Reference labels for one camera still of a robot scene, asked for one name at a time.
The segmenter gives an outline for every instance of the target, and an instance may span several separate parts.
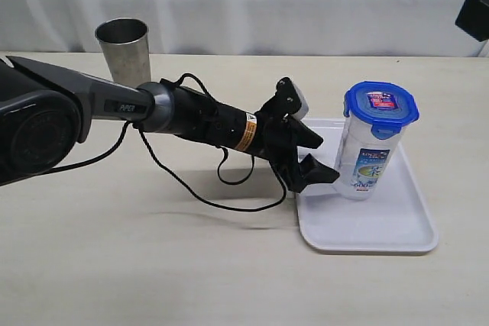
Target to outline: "white curtain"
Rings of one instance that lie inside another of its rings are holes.
[[[477,56],[464,0],[0,0],[0,50],[99,51],[96,26],[140,18],[153,53]]]

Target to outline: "water bottle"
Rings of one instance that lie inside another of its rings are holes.
[[[419,118],[405,89],[387,82],[360,82],[345,94],[345,126],[335,169],[335,190],[363,200],[375,190],[406,127]]]

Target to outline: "metal cup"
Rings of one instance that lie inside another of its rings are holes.
[[[95,36],[116,83],[138,87],[151,81],[147,25],[135,18],[116,18],[100,24]]]

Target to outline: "orange warning label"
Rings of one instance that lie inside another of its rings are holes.
[[[257,117],[252,114],[246,113],[246,128],[243,133],[243,137],[235,147],[236,150],[244,152],[248,149],[254,138],[254,133],[257,131]]]

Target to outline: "blue label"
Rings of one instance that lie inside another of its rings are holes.
[[[377,110],[395,110],[397,108],[396,99],[392,93],[369,92],[367,97],[370,106]]]
[[[368,192],[375,186],[384,171],[389,152],[388,149],[360,149],[351,178],[351,185],[357,191]]]

